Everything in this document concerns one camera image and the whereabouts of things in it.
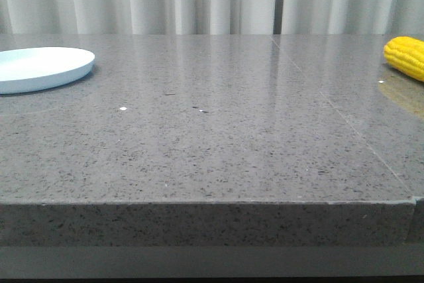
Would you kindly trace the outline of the white round plate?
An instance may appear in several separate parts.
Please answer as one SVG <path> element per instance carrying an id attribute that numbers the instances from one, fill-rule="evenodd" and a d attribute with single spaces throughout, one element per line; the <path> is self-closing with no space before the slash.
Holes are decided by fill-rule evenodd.
<path id="1" fill-rule="evenodd" d="M 66 85 L 90 73 L 94 61 L 94 53 L 80 48 L 2 51 L 1 94 L 28 93 Z"/>

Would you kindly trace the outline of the yellow corn cob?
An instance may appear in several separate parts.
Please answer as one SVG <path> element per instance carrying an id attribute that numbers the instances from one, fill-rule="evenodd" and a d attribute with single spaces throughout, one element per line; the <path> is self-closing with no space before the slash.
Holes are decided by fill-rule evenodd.
<path id="1" fill-rule="evenodd" d="M 423 41 L 398 36 L 384 45 L 384 58 L 401 73 L 423 82 Z"/>

